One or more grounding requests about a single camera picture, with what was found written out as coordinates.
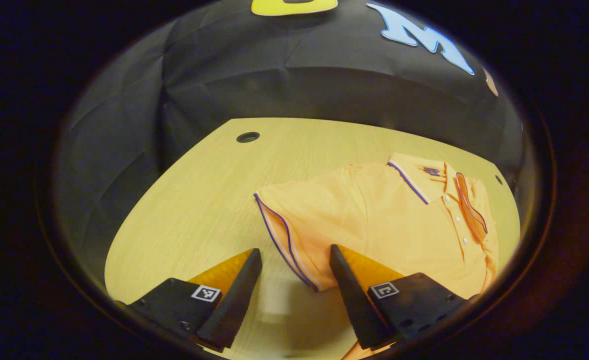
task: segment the wooden table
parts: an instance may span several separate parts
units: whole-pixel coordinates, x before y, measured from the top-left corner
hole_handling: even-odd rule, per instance
[[[260,137],[237,142],[246,132],[258,132]],[[443,160],[484,182],[502,269],[519,243],[519,216],[507,182],[491,162],[454,146],[381,127],[239,118],[185,153],[132,209],[107,255],[107,291],[130,304],[170,277],[189,280],[233,255],[259,248],[263,270],[244,323],[223,356],[338,360],[356,342],[338,290],[315,293],[288,268],[270,239],[253,193],[269,184],[309,180],[349,163],[384,164],[393,152]]]

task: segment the orange fabric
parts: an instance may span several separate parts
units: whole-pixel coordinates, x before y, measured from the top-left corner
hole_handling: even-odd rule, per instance
[[[388,164],[349,164],[306,182],[262,187],[255,196],[277,249],[317,291],[337,285],[331,244],[400,274],[423,272],[464,299],[497,273],[484,183],[457,176],[447,162],[393,153]]]

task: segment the orange polo shirt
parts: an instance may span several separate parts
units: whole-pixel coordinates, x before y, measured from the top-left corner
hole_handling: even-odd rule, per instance
[[[484,183],[447,162],[393,153],[255,194],[292,271],[315,291],[336,287],[331,244],[401,273],[422,272],[468,299],[495,279],[499,246]]]

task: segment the blue letter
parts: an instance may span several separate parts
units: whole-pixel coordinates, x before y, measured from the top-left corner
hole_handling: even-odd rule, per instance
[[[461,52],[457,50],[455,44],[444,35],[441,35],[429,27],[425,27],[425,29],[422,30],[412,21],[391,9],[386,9],[385,7],[375,4],[367,4],[367,6],[375,9],[379,12],[379,14],[381,14],[383,21],[388,27],[386,30],[382,30],[381,32],[384,37],[398,41],[399,43],[404,43],[410,46],[417,46],[417,41],[408,35],[408,32],[410,32],[430,53],[436,52],[437,46],[441,44],[441,47],[443,48],[441,55],[443,55],[447,61],[463,69],[466,71],[466,73],[475,75],[475,71],[473,71],[473,68],[468,65],[466,59],[464,59],[463,55],[461,55]]]

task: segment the black fabric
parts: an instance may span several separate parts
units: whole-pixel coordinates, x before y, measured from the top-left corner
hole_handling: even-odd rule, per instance
[[[444,59],[441,47],[431,53],[384,38],[382,16],[366,3],[257,16],[250,0],[215,2],[155,30],[101,71],[62,129],[54,174],[60,222],[89,273],[103,282],[112,239],[146,189],[232,118],[395,129],[483,157],[514,182],[523,130],[507,92],[499,87],[496,97],[482,64],[461,46],[475,75]]]

